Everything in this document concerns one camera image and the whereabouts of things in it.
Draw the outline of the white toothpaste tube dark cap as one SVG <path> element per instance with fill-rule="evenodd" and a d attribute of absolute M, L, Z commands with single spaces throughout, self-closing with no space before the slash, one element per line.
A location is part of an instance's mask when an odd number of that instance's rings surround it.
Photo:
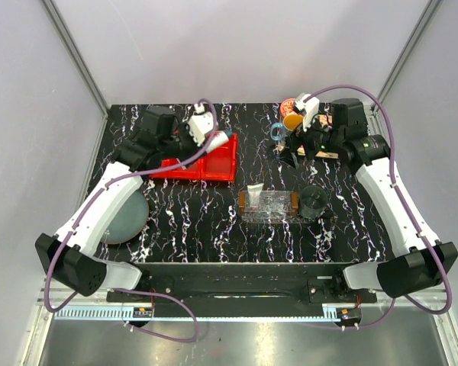
<path fill-rule="evenodd" d="M 230 130 L 221 130 L 218 131 L 213 138 L 213 140 L 210 142 L 206 152 L 210 153 L 214 151 L 215 149 L 218 149 L 219 147 L 223 146 L 225 143 L 227 143 L 231 137 L 233 136 L 233 133 Z"/>

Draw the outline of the dark grey mug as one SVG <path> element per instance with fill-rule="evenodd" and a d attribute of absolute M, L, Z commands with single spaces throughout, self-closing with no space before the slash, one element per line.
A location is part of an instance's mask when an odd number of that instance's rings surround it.
<path fill-rule="evenodd" d="M 327 194 L 323 188 L 309 185 L 300 193 L 298 212 L 305 219 L 316 220 L 324 213 L 327 202 Z"/>

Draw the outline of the white toothpaste tube red cap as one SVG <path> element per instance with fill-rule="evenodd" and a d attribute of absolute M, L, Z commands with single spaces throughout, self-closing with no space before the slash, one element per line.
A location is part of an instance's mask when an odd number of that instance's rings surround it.
<path fill-rule="evenodd" d="M 247 186 L 248 206 L 249 208 L 257 208 L 260 203 L 260 195 L 263 191 L 263 183 Z"/>

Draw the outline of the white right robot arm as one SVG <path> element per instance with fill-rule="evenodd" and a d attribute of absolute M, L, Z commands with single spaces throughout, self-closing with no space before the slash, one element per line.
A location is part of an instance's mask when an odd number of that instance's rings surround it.
<path fill-rule="evenodd" d="M 371 198 L 392 246 L 389 260 L 346 267 L 331 285 L 334 297 L 348 302 L 359 290 L 370 289 L 397 298 L 443 283 L 458 257 L 456 246 L 442 242 L 419 214 L 389 144 L 383 136 L 369 134 L 362 101 L 333 101 L 327 125 L 320 122 L 317 98 L 302 94 L 290 107 L 302 121 L 286 137 L 286 149 L 295 155 L 303 148 L 309 159 L 320 152 L 338 155 Z"/>

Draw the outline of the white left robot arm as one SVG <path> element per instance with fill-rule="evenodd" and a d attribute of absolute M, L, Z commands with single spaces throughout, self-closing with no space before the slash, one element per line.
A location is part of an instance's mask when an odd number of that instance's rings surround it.
<path fill-rule="evenodd" d="M 217 114 L 205 99 L 193 108 L 187 121 L 180 121 L 170 108 L 146 109 L 77 211 L 54 234 L 39 235 L 35 249 L 46 274 L 46 295 L 51 282 L 58 281 L 84 297 L 99 289 L 123 289 L 133 301 L 147 298 L 150 283 L 137 266 L 96 258 L 95 251 L 145 175 L 165 172 L 165 159 L 175 159 L 173 168 L 178 169 L 206 154 L 218 128 Z"/>

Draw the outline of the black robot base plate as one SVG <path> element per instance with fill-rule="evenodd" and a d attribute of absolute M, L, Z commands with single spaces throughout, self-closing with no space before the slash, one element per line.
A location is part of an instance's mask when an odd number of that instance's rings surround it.
<path fill-rule="evenodd" d="M 372 304 L 377 296 L 368 290 L 335 294 L 332 280 L 283 276 L 151 277 L 140 281 L 136 291 L 168 294 L 179 299 L 196 297 L 283 297 L 304 303 Z"/>

